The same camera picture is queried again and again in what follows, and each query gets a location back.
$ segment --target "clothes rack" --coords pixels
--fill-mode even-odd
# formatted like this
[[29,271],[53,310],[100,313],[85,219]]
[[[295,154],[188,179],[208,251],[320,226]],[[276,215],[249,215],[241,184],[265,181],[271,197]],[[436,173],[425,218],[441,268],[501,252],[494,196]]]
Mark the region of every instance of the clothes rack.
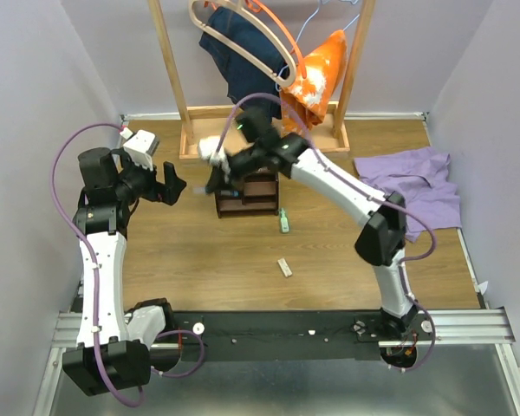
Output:
[[[350,151],[347,131],[343,121],[347,112],[356,72],[360,64],[367,31],[374,13],[374,6],[375,0],[363,0],[360,18],[354,33],[353,46],[348,57],[340,98],[338,101],[329,103],[328,113],[324,122],[314,127],[311,131],[316,145],[328,156],[346,157]],[[153,18],[164,64],[166,65],[166,72],[181,117],[179,158],[187,161],[198,160],[198,142],[209,136],[220,135],[224,128],[225,120],[233,106],[188,107],[186,105],[160,0],[148,0],[148,7]],[[246,146],[246,142],[237,129],[232,128],[225,139],[224,146],[230,153],[234,153]]]

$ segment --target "wooden post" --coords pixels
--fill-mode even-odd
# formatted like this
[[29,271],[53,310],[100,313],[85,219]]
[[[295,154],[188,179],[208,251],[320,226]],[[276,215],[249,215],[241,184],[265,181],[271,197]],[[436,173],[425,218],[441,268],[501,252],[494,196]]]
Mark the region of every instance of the wooden post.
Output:
[[172,45],[170,44],[170,38],[167,35],[166,21],[164,20],[164,12],[159,3],[159,0],[148,0],[148,7],[154,20],[154,26],[156,27],[156,34],[158,35],[159,46],[162,49],[162,56],[164,57],[164,64],[166,65],[167,75],[170,78],[170,84],[172,84],[173,95],[175,96],[175,102],[177,103],[177,109],[181,116],[183,123],[183,130],[187,137],[192,137],[192,123],[187,105],[185,103],[185,96],[183,95],[183,88],[181,87],[181,81],[179,80],[179,74],[177,67],[175,66],[175,58],[173,57]]
[[362,50],[364,49],[364,42],[366,41],[367,30],[372,20],[374,13],[375,0],[363,0],[361,16],[356,26],[354,33],[353,47],[348,58],[347,71],[345,72],[345,80],[341,89],[341,96],[339,97],[339,104],[335,111],[334,130],[333,135],[337,138],[341,136],[341,126],[345,120],[345,113],[347,112],[348,100],[350,99],[353,90],[354,78],[356,71],[361,61]]

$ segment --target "purple cloth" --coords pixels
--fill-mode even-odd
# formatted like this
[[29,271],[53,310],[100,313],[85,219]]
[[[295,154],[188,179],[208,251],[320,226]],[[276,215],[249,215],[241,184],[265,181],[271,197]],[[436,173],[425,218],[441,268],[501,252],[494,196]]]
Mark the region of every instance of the purple cloth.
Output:
[[[433,229],[461,227],[457,186],[447,182],[450,161],[449,154],[432,147],[354,159],[362,182],[385,193],[401,193],[406,208]],[[425,230],[410,217],[406,218],[406,227],[410,241],[416,241]]]

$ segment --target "wooden tabletop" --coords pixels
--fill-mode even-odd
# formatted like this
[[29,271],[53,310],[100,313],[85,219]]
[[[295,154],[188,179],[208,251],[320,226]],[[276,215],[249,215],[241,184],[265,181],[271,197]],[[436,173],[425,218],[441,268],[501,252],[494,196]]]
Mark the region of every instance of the wooden tabletop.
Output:
[[[133,215],[123,268],[126,309],[156,297],[179,310],[380,306],[374,272],[354,250],[359,229],[331,201],[280,175],[290,234],[279,232],[276,216],[218,219],[213,198],[193,192],[205,185],[210,168],[179,162],[180,121],[139,120],[130,128],[156,133],[154,162],[173,162],[188,186],[175,206],[142,201]],[[419,120],[354,120],[347,121],[347,129],[354,156],[428,146]],[[351,159],[338,164],[354,172]],[[407,265],[414,294],[431,309],[478,308],[457,230],[436,234],[433,255]],[[424,233],[408,244],[407,255],[428,246]],[[277,265],[282,257],[293,271],[290,278]]]

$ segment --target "blue jeans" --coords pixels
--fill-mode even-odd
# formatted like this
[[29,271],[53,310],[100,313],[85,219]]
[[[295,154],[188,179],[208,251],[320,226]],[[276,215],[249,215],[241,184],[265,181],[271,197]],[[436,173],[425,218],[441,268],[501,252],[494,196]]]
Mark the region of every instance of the blue jeans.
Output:
[[[218,7],[208,19],[208,24],[264,62],[276,74],[285,65],[283,57],[270,40],[240,15]],[[279,96],[274,81],[233,49],[206,33],[200,38],[199,45],[211,55],[227,81],[227,96],[233,104],[253,93]],[[250,100],[243,105],[243,109],[248,107],[261,108],[270,120],[272,117],[281,119],[281,107],[275,102]]]

